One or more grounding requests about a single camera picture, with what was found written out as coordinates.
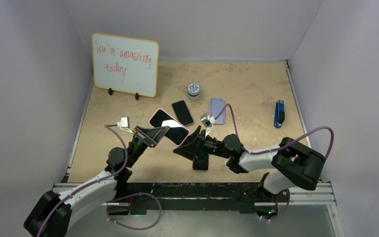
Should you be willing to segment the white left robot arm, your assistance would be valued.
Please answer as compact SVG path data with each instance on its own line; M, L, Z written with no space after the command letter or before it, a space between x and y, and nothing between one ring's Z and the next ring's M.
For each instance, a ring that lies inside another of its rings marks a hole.
M127 197L129 169L147 148L154 148L166 135L168 126L132 130L132 140L122 147L113 148L107 159L106 168L94 178L69 190L44 193L23 227L33 237L63 237L83 216L101 204L114 200L121 202Z

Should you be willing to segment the purple phone black screen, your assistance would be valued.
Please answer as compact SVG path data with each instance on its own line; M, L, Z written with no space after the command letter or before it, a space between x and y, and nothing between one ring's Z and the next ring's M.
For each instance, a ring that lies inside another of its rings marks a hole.
M209 154L200 153L198 157L193 159L192 168L198 171L207 171L209 168Z

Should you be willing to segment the small black phone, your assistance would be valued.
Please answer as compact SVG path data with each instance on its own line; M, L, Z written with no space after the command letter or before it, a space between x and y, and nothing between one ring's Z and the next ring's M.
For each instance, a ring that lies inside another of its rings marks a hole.
M176 146L182 145L189 136L189 130L163 109L155 111L149 119L149 124L152 127L169 127L165 136Z

